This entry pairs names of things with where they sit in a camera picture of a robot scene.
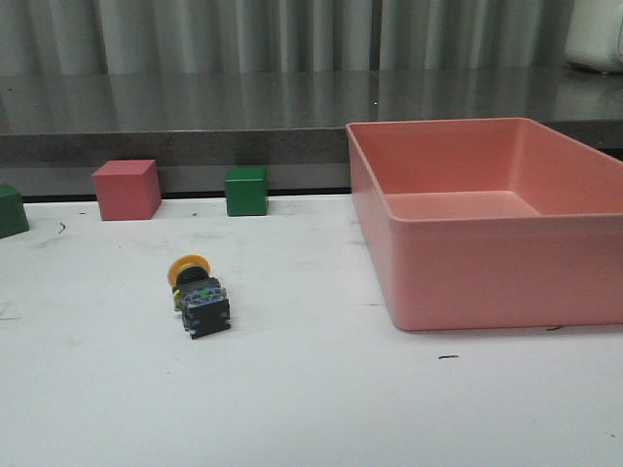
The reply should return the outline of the yellow push button switch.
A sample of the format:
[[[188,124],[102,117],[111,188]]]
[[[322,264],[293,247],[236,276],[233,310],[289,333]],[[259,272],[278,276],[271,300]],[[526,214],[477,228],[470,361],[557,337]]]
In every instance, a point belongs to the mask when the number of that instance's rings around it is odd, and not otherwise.
[[[174,309],[192,340],[231,328],[228,293],[212,275],[208,260],[197,254],[178,258],[168,269]]]

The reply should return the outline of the green cube block centre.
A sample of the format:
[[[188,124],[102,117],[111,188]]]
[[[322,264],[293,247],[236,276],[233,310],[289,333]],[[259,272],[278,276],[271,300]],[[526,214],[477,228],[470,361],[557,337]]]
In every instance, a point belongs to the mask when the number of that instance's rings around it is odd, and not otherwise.
[[[268,213],[267,170],[265,167],[233,167],[225,179],[227,214],[266,216]]]

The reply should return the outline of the pink plastic bin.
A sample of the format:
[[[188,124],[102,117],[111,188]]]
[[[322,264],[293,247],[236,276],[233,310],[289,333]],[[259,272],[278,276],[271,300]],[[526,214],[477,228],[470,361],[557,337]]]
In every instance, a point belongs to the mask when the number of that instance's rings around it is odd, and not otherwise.
[[[621,322],[621,161],[524,118],[347,134],[357,218],[397,328]]]

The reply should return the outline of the pink cube block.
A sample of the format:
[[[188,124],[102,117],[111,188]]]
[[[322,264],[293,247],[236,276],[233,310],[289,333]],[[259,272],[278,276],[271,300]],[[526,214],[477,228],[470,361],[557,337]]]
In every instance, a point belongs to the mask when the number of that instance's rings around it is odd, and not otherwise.
[[[162,204],[155,160],[109,161],[92,180],[102,221],[149,220]]]

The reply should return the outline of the dark grey counter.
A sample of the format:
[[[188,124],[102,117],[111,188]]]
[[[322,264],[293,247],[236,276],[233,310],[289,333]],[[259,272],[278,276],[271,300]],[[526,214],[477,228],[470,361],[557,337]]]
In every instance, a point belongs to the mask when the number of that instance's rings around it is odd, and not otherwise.
[[[152,159],[169,198],[262,165],[276,194],[349,187],[346,126],[525,117],[622,153],[622,79],[567,67],[15,76],[1,81],[1,179],[30,200],[92,198],[94,171]]]

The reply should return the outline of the green block at left edge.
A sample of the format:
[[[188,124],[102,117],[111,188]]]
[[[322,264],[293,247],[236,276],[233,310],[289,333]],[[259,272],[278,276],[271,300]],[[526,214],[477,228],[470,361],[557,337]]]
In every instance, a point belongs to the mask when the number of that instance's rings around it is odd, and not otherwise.
[[[0,237],[28,232],[30,229],[21,193],[13,186],[0,186]]]

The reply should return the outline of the grey curtain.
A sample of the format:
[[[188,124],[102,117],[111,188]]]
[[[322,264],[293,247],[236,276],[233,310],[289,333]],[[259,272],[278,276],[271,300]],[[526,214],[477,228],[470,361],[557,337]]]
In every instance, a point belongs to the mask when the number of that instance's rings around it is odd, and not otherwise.
[[[569,1],[5,1],[19,75],[557,65]]]

